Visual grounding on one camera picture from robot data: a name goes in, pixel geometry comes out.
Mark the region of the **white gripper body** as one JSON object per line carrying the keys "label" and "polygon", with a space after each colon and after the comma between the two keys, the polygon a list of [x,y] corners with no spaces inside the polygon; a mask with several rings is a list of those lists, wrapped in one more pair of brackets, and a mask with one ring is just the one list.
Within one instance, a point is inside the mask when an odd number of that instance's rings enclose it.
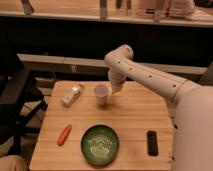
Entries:
{"label": "white gripper body", "polygon": [[111,84],[112,93],[119,92],[126,81],[126,76],[114,70],[108,71],[108,79]]}

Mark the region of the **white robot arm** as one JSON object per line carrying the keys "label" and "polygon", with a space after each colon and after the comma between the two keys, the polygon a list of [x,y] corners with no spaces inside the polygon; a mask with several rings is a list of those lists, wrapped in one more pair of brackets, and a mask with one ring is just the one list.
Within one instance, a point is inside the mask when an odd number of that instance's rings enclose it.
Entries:
{"label": "white robot arm", "polygon": [[213,171],[213,86],[203,86],[133,62],[122,45],[104,57],[112,91],[130,78],[164,97],[175,107],[171,171]]}

